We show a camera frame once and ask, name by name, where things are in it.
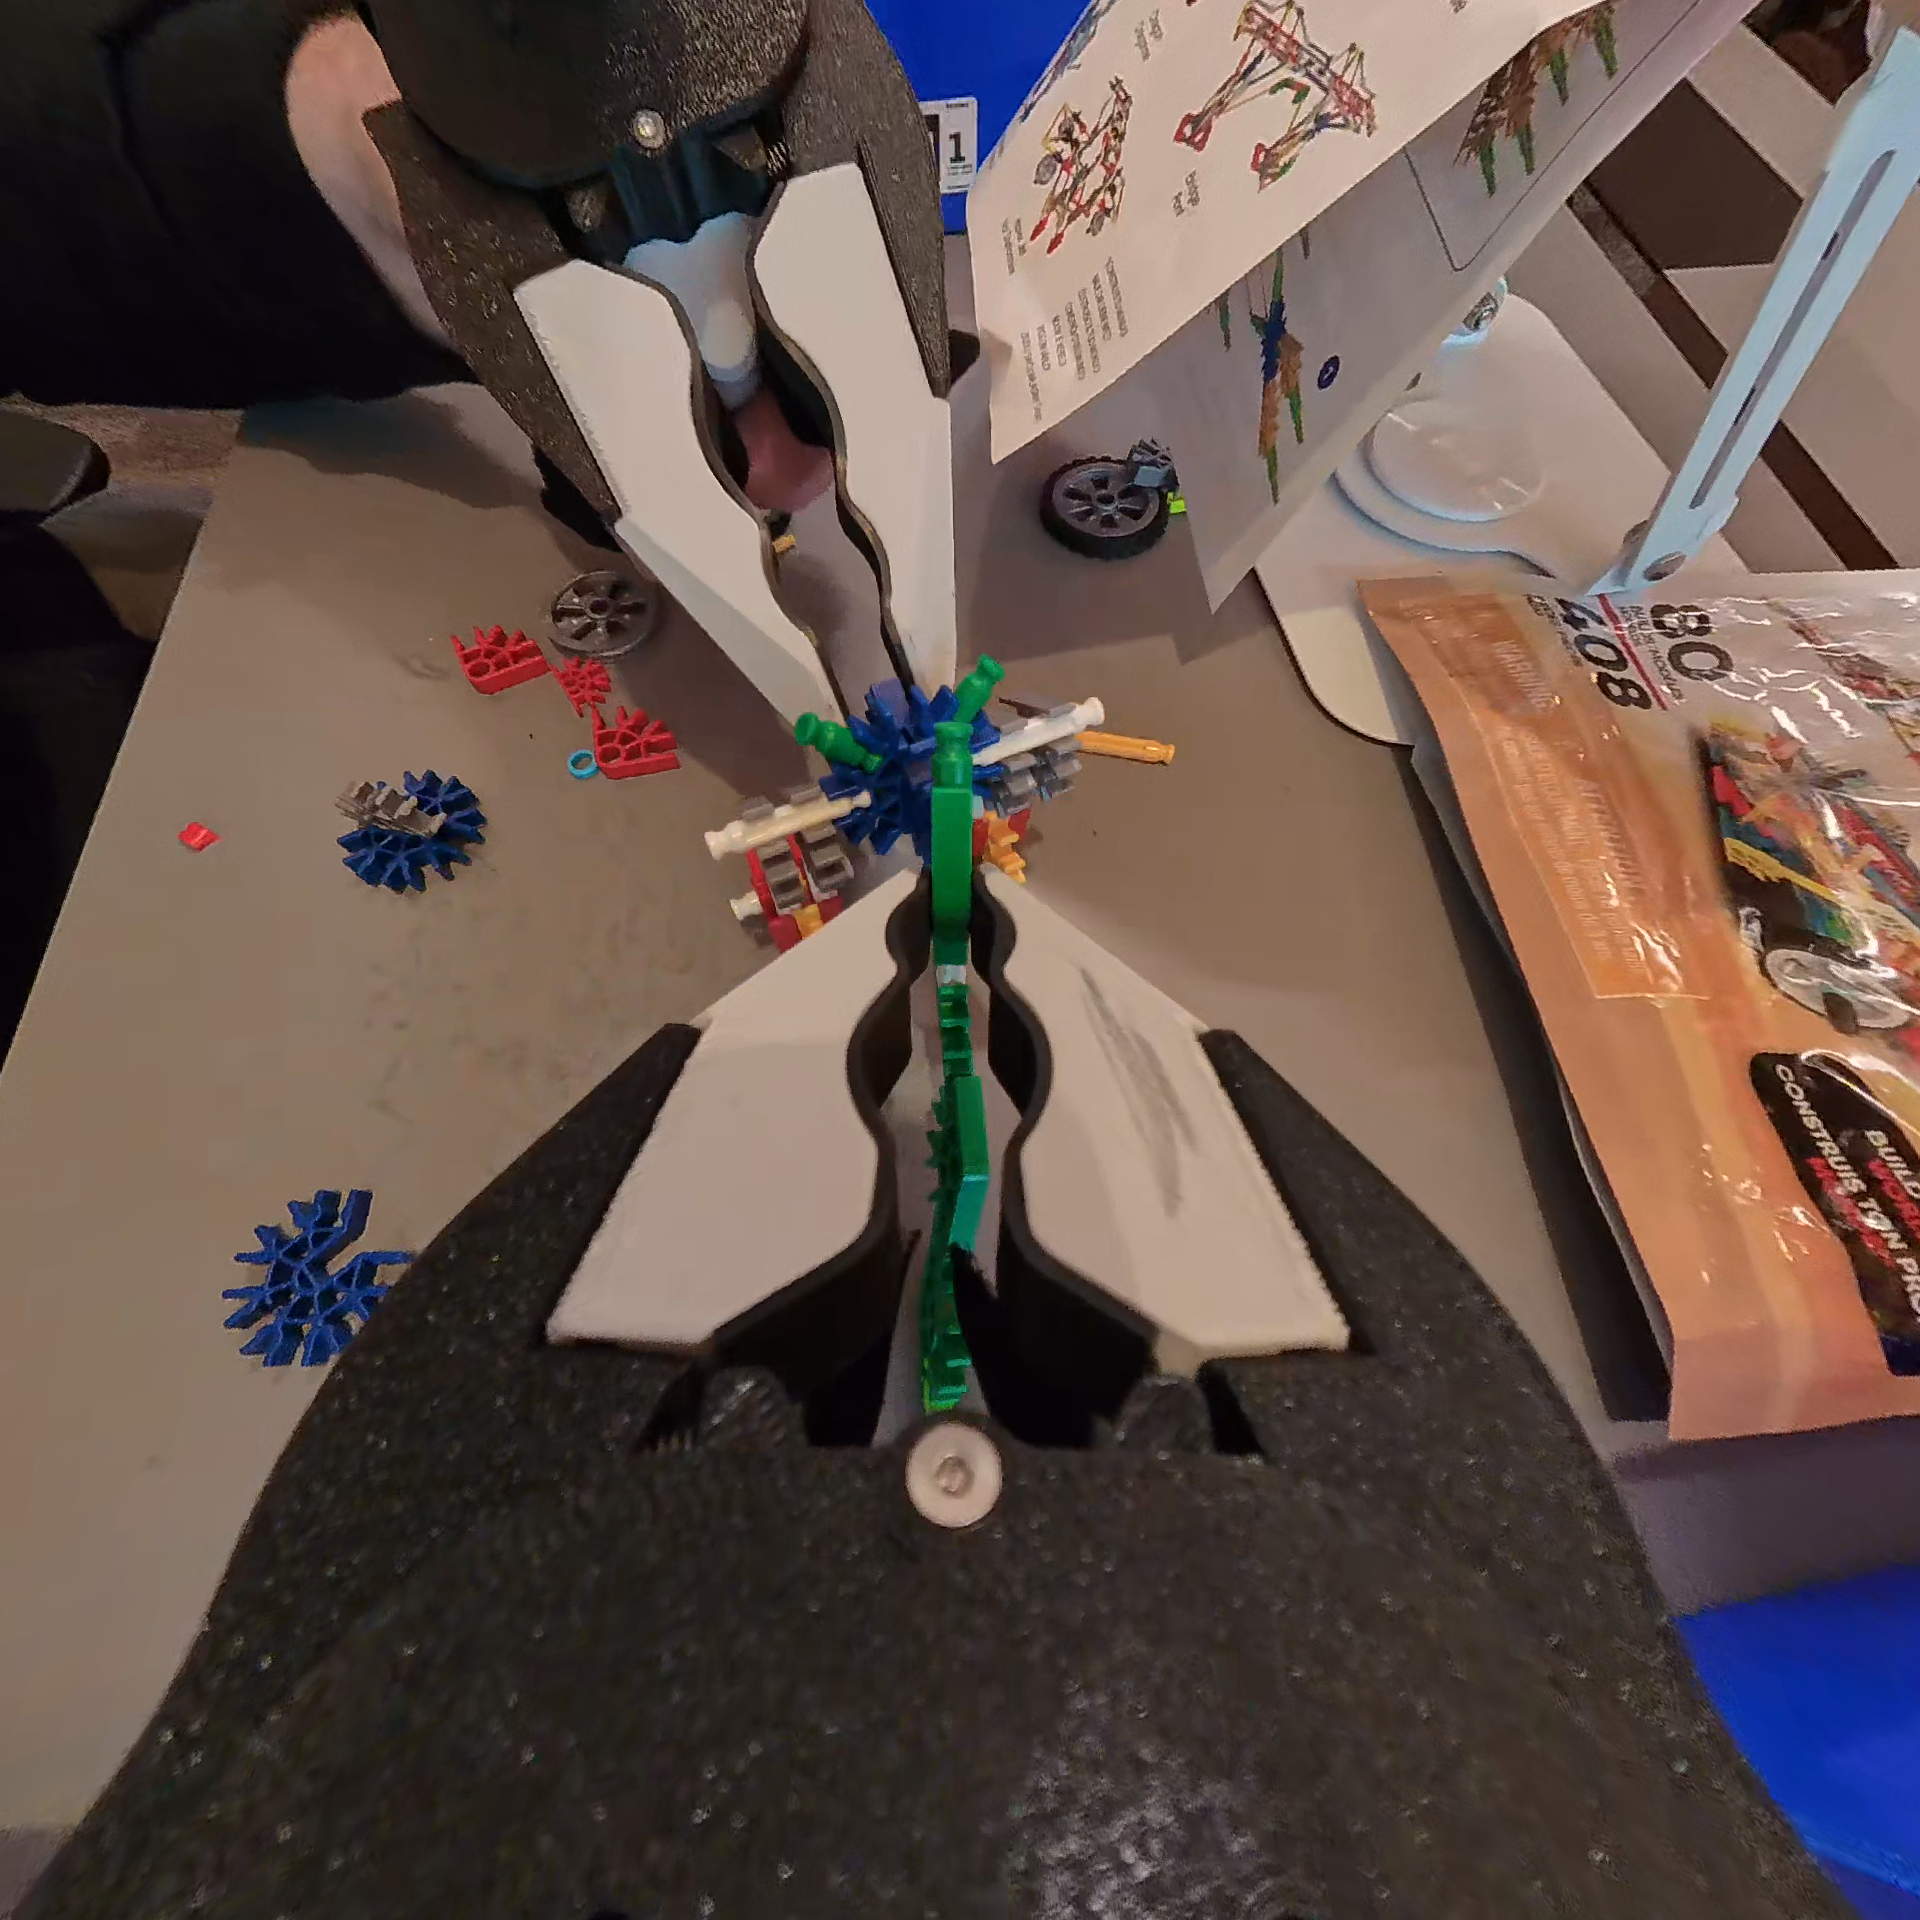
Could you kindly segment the white document stand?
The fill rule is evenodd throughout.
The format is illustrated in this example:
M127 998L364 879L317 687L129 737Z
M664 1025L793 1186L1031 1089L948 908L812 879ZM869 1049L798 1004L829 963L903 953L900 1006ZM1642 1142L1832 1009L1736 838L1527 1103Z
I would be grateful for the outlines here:
M1736 560L1722 534L1764 442L1914 198L1914 6L1892 6L1872 66L1828 115L1741 342L1712 370L1693 435L1654 489L1652 448L1527 302L1437 363L1385 409L1330 487L1258 558L1286 655L1320 714L1405 748L1423 729L1402 674L1369 624L1357 584L1428 575L1676 598L1717 588Z

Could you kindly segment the blue labelled bin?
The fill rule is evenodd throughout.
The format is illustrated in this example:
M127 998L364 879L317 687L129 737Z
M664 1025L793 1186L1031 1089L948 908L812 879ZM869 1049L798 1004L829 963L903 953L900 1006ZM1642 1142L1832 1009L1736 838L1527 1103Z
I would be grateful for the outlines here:
M912 81L944 193L944 230L967 230L967 193L1008 129L1040 126L1113 2L869 2Z

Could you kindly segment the blue and grey connector pair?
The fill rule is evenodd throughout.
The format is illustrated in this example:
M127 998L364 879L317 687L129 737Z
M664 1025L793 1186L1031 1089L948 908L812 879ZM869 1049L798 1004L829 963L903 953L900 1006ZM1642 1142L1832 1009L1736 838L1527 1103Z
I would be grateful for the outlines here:
M350 823L338 841L348 873L392 894L423 892L429 873L447 879L485 841L486 817L457 778L359 783L338 793L335 808Z

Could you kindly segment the colourful toy construction model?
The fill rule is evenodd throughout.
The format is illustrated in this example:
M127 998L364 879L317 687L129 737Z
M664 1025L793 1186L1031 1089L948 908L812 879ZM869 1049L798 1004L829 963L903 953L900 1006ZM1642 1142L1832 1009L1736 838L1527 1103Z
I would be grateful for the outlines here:
M1104 729L1105 714L1097 699L1023 704L998 696L998 681L991 663L936 692L886 679L869 688L853 721L798 721L798 744L824 771L781 801L743 801L734 822L704 840L710 857L748 866L749 887L730 900L736 921L788 953L849 904L857 851L908 851L926 862L938 727L948 722L967 724L970 857L1023 882L1032 810L1072 788L1082 762L1073 739Z

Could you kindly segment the dark spoked wheel hub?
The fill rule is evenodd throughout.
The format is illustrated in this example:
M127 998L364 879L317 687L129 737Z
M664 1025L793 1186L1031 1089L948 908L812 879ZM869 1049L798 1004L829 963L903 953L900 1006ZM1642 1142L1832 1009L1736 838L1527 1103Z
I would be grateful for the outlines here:
M646 644L662 614L664 590L648 575L602 567L576 575L554 593L546 628L562 656L609 663Z

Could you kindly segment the dark flat board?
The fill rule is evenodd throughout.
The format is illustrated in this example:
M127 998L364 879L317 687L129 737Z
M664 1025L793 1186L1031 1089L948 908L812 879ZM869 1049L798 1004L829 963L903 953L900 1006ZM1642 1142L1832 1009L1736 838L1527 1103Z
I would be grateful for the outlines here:
M1663 1424L1671 1394L1663 1336L1615 1232L1612 1193L1588 1169L1585 1136L1471 849L1445 755L1436 737L1423 734L1402 756L1415 823L1494 1056L1600 1408L1630 1424Z

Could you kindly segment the printed instruction booklet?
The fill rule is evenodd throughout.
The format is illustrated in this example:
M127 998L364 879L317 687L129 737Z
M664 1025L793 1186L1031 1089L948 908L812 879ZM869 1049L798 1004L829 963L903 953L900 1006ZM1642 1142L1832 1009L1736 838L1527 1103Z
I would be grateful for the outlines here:
M1089 6L967 199L991 458L1120 386L1216 609L1746 11Z

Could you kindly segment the orange toy set package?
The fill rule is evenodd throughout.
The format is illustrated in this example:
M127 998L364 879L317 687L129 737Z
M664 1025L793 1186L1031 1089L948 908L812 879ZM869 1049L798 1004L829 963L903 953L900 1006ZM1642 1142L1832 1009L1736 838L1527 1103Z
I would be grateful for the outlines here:
M1914 569L1372 580L1678 1442L1918 1411Z

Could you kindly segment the blue snowflake toy connector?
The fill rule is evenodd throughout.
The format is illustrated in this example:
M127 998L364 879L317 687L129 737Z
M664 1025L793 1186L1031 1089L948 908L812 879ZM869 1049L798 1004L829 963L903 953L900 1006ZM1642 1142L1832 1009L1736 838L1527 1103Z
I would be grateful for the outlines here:
M253 1271L229 1287L223 1329L268 1369L319 1369L340 1358L372 1311L390 1294L388 1274L413 1252L365 1247L375 1193L319 1188L286 1207L286 1224L255 1226L255 1247L232 1256Z

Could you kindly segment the black tyre toy wheel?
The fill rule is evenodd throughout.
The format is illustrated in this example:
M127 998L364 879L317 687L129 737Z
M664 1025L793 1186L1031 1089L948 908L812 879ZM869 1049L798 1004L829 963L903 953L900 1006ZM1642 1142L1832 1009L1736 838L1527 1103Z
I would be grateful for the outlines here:
M1046 537L1097 562L1141 558L1181 514L1180 474L1157 439L1138 439L1125 455L1073 459L1054 472L1040 491Z

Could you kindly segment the person's dark clothed body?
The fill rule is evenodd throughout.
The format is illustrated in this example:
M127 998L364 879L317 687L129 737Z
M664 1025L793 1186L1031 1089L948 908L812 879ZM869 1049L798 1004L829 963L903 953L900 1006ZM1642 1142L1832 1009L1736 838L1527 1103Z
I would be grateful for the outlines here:
M79 865L153 642L133 636L50 521L109 464L64 424L1 414L1 1048Z

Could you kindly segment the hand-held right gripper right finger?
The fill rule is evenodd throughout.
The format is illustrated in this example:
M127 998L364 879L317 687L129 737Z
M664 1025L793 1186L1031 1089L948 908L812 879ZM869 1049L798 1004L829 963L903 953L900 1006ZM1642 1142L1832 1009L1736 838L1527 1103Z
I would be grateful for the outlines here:
M1150 1354L1344 1354L1350 1329L1180 1001L1029 884L988 871L993 1010L1036 1089L1004 1186L1040 1271L1089 1284Z

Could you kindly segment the blue storage bin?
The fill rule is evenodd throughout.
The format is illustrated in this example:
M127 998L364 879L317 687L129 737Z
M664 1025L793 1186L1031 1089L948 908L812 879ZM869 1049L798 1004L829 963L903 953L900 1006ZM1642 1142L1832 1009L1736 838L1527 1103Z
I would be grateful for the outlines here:
M1678 1618L1712 1706L1861 1916L1918 1916L1918 1569Z

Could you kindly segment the person's left hand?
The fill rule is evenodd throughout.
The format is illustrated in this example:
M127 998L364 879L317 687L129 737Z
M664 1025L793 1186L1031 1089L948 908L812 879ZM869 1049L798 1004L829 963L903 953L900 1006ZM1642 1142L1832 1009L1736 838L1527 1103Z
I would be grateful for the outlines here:
M286 66L287 129L305 175L407 320L440 351L449 337L434 315L399 223L392 176L365 115L399 90L359 14L333 11L309 26ZM756 391L730 408L748 458L743 489L765 513L798 513L831 484L831 458L801 444L776 398Z

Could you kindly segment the person's left forearm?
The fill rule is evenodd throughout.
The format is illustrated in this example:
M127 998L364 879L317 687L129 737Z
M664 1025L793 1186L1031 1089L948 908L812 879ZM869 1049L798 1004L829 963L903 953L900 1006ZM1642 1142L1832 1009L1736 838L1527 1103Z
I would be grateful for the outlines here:
M359 6L1 6L1 394L231 412L466 383L305 175L286 66Z

